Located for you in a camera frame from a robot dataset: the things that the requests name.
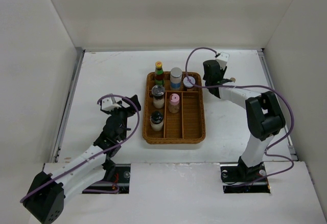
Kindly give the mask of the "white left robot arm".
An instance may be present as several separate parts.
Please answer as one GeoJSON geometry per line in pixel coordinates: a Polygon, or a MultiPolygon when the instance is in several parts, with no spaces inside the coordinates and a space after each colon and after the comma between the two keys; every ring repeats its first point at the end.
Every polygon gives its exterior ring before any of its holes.
{"type": "Polygon", "coordinates": [[[108,115],[99,137],[77,158],[57,170],[38,173],[20,203],[40,222],[53,223],[67,202],[82,193],[91,192],[92,184],[110,182],[114,178],[115,164],[111,158],[136,132],[127,126],[128,118],[139,115],[138,96],[130,98],[108,94],[97,104],[108,115]]]}

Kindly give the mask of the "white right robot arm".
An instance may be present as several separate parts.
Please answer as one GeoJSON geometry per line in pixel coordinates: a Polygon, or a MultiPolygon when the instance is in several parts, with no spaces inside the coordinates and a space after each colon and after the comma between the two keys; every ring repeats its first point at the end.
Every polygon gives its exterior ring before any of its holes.
{"type": "Polygon", "coordinates": [[[246,110],[249,141],[236,166],[221,168],[224,183],[249,183],[261,176],[263,156],[275,135],[285,127],[286,121],[276,95],[272,91],[257,93],[234,87],[225,79],[227,67],[222,62],[207,60],[203,63],[205,86],[209,92],[246,110]]]}

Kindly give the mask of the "pink lid spice shaker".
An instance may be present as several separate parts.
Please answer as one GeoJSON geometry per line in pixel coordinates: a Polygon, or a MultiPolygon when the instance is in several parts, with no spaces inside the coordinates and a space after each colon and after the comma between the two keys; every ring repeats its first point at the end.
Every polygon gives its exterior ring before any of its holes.
{"type": "Polygon", "coordinates": [[[169,112],[175,114],[179,112],[180,109],[180,96],[176,93],[173,93],[169,97],[169,104],[168,104],[169,112]]]}

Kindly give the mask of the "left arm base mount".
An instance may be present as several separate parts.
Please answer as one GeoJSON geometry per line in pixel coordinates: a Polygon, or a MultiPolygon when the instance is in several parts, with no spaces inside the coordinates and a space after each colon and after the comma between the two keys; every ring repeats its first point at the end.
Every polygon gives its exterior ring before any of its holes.
{"type": "Polygon", "coordinates": [[[112,160],[103,165],[106,170],[102,180],[86,188],[83,194],[128,194],[131,164],[116,164],[112,160]]]}

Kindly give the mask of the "green label sauce bottle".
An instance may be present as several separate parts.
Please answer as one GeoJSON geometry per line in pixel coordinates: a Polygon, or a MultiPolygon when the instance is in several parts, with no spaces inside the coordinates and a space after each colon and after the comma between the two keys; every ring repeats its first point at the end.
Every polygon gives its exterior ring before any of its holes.
{"type": "Polygon", "coordinates": [[[162,62],[157,61],[155,63],[155,72],[154,72],[154,80],[156,85],[164,86],[164,71],[162,69],[162,62]]]}

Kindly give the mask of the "small black knob shaker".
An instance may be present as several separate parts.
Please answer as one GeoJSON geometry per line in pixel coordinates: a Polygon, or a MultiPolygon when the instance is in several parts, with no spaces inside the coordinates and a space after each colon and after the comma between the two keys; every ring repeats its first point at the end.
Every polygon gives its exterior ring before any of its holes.
{"type": "Polygon", "coordinates": [[[164,116],[158,110],[154,111],[150,116],[151,128],[154,131],[161,131],[164,125],[164,116]]]}

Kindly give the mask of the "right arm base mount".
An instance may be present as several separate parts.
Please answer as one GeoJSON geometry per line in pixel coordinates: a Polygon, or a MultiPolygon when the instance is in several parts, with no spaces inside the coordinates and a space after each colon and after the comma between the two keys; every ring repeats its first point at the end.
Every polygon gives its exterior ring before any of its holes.
{"type": "Polygon", "coordinates": [[[225,194],[270,193],[264,163],[247,168],[241,164],[221,164],[221,181],[225,194]]]}

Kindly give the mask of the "white lid spice jar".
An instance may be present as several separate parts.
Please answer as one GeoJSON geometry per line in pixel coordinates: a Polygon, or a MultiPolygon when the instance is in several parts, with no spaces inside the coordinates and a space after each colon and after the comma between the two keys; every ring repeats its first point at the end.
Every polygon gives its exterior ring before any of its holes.
{"type": "Polygon", "coordinates": [[[193,91],[194,90],[194,84],[196,83],[196,80],[194,77],[184,77],[183,79],[183,86],[185,91],[193,91]]]}

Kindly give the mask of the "tall white pearl jar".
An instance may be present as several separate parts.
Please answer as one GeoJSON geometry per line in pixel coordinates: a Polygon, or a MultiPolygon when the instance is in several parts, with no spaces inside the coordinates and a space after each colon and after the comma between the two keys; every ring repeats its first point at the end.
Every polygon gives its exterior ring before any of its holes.
{"type": "Polygon", "coordinates": [[[182,70],[180,68],[172,68],[170,71],[170,88],[179,91],[181,88],[182,70]]]}

